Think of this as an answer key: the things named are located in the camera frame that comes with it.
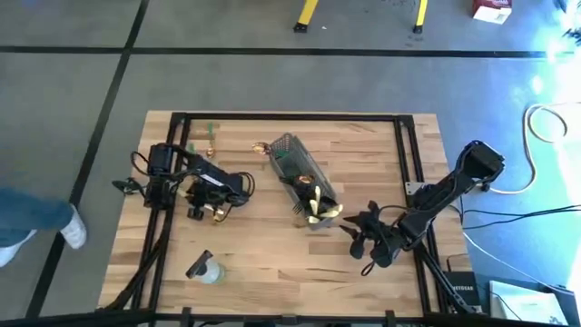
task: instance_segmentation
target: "cardboard box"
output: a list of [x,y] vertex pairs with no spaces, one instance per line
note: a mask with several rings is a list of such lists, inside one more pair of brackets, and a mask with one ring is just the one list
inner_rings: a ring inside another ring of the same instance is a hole
[[474,19],[503,24],[512,13],[512,0],[474,0]]

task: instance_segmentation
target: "table leg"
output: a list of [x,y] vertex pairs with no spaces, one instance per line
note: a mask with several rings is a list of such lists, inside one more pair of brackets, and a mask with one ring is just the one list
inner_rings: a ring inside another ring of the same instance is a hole
[[300,13],[299,21],[294,26],[294,33],[307,33],[307,28],[309,27],[310,19],[315,13],[317,8],[317,3],[319,0],[305,0],[305,6],[302,7],[302,12]]
[[426,11],[428,9],[428,0],[419,0],[418,20],[414,26],[414,33],[421,34],[424,30],[424,20],[426,19]]

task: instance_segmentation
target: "spray bottle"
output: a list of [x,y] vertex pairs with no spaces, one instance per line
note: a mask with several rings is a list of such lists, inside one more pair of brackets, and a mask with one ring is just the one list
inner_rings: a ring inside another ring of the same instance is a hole
[[224,277],[224,267],[212,260],[213,254],[204,250],[202,255],[193,263],[192,267],[185,272],[189,279],[197,278],[202,283],[218,283]]

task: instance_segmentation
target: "gray basket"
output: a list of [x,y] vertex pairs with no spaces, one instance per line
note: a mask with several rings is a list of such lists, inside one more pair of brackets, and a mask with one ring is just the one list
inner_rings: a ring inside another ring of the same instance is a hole
[[[329,196],[329,198],[335,200],[337,196],[335,191],[333,191],[329,181],[297,136],[285,133],[270,144],[270,149],[269,157],[272,169],[279,177],[312,175],[315,177],[314,184],[320,187],[321,196]],[[284,188],[289,193],[292,201],[295,204],[298,203],[299,196],[292,187],[284,184]],[[302,208],[301,212],[305,220],[307,220],[308,215],[305,208]],[[333,218],[325,218],[318,223],[309,223],[309,227],[315,231],[330,226],[332,221]]]

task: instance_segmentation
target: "floor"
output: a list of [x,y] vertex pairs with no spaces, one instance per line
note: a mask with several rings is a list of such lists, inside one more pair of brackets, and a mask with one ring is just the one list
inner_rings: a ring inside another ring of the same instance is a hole
[[[299,0],[0,2],[0,185],[68,199],[87,149],[98,150],[79,205],[88,242],[79,251],[65,247],[42,315],[94,309],[123,201],[110,182],[130,172],[128,153],[147,110],[436,113],[450,166],[467,142],[480,139],[507,158],[497,187],[525,184],[523,111],[572,100],[579,91],[567,83],[579,76],[574,59],[529,53],[550,53],[560,39],[552,1],[518,2],[504,25],[472,20],[469,1],[432,2],[422,36],[410,32],[416,2],[321,0],[306,35],[291,31]],[[143,24],[128,43],[140,4]],[[131,46],[387,49],[412,56],[129,55]],[[541,115],[545,133],[560,132],[554,117]],[[531,139],[531,146],[539,176],[530,191],[469,194],[466,207],[521,213],[580,203],[576,143]],[[493,219],[473,214],[466,225]],[[500,226],[470,235],[543,282],[581,283],[572,278],[581,275],[575,213]],[[24,316],[53,239],[54,232],[39,233],[0,270],[0,290],[11,294],[0,298],[1,320]],[[527,279],[473,247],[469,253],[481,278]]]

